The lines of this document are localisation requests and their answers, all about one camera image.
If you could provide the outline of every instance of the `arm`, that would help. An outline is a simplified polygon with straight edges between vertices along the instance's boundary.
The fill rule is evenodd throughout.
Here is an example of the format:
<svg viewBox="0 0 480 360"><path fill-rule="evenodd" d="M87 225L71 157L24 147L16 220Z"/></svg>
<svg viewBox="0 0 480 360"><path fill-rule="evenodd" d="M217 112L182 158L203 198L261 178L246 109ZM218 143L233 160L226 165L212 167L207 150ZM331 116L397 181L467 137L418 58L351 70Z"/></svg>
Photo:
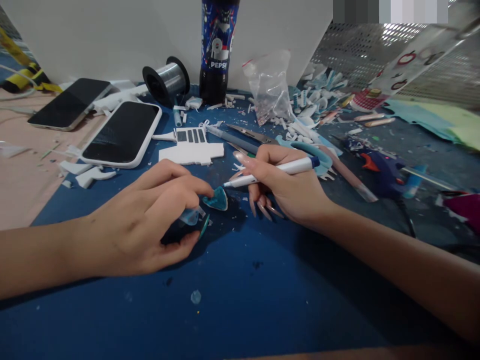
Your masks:
<svg viewBox="0 0 480 360"><path fill-rule="evenodd" d="M305 156L281 146L261 146L256 159L235 153L270 188L293 221L321 233L363 261L464 339L480 342L480 266L334 204L315 175L287 175L269 164ZM250 204L265 206L258 184L249 186Z"/></svg>
<svg viewBox="0 0 480 360"><path fill-rule="evenodd" d="M0 299L102 276L158 271L185 259L200 232L161 239L185 209L212 197L205 181L163 160L88 216L0 231Z"/></svg>

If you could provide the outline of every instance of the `smartphone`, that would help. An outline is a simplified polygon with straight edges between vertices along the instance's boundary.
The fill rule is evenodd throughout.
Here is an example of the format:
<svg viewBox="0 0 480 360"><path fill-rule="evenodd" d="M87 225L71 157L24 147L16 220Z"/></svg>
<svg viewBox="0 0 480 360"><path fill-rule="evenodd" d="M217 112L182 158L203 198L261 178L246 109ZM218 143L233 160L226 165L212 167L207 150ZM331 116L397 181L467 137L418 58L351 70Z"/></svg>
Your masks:
<svg viewBox="0 0 480 360"><path fill-rule="evenodd" d="M108 81L79 78L28 123L38 128L71 131L89 113L95 100L103 98L112 88Z"/></svg>
<svg viewBox="0 0 480 360"><path fill-rule="evenodd" d="M81 159L88 164L132 169L140 164L162 116L157 105L122 102L86 145Z"/></svg>

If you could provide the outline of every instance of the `white wall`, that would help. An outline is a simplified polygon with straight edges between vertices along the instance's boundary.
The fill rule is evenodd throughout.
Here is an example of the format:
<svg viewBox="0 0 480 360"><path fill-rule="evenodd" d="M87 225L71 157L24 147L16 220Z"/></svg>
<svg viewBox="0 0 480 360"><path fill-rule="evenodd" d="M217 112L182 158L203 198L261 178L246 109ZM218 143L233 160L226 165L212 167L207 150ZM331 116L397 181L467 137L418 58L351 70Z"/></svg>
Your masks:
<svg viewBox="0 0 480 360"><path fill-rule="evenodd" d="M201 0L3 0L2 7L53 82L80 77L143 81L178 57L198 84ZM230 88L249 90L242 64L290 49L296 85L333 17L332 0L241 0L230 61Z"/></svg>

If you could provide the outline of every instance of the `printed label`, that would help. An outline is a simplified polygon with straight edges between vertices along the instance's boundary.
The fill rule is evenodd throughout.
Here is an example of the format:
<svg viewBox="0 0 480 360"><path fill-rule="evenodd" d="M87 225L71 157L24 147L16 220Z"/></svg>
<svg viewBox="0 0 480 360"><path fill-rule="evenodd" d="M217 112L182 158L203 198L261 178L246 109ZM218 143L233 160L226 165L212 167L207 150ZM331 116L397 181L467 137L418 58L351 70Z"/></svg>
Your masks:
<svg viewBox="0 0 480 360"><path fill-rule="evenodd" d="M239 7L202 2L201 67L225 74L229 70L232 41Z"/></svg>

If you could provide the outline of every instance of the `spool of wire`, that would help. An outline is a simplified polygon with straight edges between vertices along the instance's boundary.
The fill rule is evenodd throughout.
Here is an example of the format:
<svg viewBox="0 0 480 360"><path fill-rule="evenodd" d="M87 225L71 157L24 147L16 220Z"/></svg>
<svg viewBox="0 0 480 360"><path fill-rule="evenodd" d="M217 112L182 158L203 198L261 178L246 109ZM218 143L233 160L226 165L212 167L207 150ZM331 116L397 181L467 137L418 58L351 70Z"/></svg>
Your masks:
<svg viewBox="0 0 480 360"><path fill-rule="evenodd" d="M182 62L174 56L166 60L166 65L154 70L145 66L142 71L148 91L163 106L173 108L175 96L190 91L190 78Z"/></svg>

